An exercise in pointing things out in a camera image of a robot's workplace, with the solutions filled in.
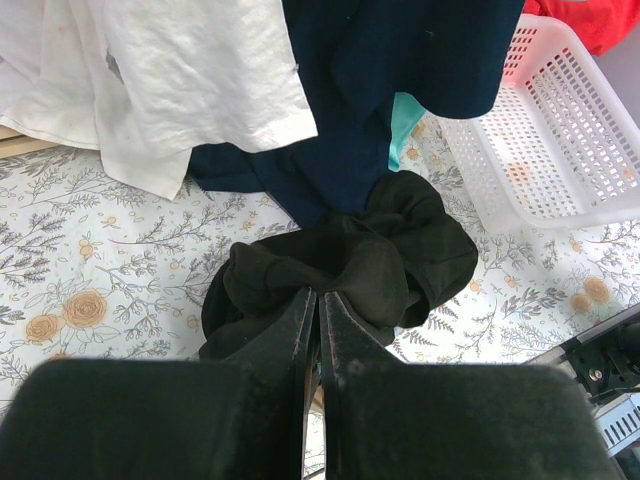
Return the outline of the black t shirt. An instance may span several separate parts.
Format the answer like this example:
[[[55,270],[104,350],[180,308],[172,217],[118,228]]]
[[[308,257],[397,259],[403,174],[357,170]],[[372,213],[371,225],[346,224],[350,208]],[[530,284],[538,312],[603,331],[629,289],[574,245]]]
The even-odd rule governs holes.
[[[470,281],[478,250],[423,177],[383,177],[365,209],[252,244],[235,243],[207,291],[201,359],[225,359],[273,324],[297,293],[337,292],[382,345],[424,324]]]

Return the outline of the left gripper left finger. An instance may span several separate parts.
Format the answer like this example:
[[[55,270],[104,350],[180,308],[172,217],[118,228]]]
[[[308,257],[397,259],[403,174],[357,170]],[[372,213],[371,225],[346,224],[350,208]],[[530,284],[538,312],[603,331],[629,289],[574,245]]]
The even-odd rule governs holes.
[[[1,425],[5,479],[299,479],[317,297],[222,361],[41,364]]]

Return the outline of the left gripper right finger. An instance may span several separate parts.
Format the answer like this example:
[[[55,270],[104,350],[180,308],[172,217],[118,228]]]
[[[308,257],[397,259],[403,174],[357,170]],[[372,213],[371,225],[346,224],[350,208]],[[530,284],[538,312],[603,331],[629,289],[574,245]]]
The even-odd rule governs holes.
[[[613,479],[577,385],[528,365],[406,364],[319,301],[330,479]]]

